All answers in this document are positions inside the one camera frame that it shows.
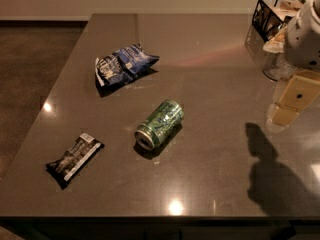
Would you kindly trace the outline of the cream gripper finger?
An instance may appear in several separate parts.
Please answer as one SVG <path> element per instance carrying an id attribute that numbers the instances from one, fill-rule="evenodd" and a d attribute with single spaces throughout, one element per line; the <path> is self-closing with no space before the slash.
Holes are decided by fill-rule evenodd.
<path id="1" fill-rule="evenodd" d="M 297 112 L 303 111 L 320 95 L 320 73 L 301 70 L 286 84 L 278 103 Z"/>
<path id="2" fill-rule="evenodd" d="M 268 108 L 266 128 L 271 132 L 280 133 L 287 129 L 298 115 L 297 111 L 273 103 Z"/>

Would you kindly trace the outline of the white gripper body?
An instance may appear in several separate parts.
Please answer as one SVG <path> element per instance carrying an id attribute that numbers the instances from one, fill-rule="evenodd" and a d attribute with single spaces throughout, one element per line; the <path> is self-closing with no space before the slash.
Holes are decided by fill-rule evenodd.
<path id="1" fill-rule="evenodd" d="M 294 66 L 320 70 L 320 0 L 307 0 L 291 19 L 284 53 Z"/>

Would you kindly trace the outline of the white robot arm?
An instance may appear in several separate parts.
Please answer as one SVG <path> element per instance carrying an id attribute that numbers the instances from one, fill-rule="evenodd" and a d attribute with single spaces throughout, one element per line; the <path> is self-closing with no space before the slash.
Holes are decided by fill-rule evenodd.
<path id="1" fill-rule="evenodd" d="M 306 0 L 263 50 L 278 61 L 266 126 L 281 132 L 320 94 L 320 0 Z"/>

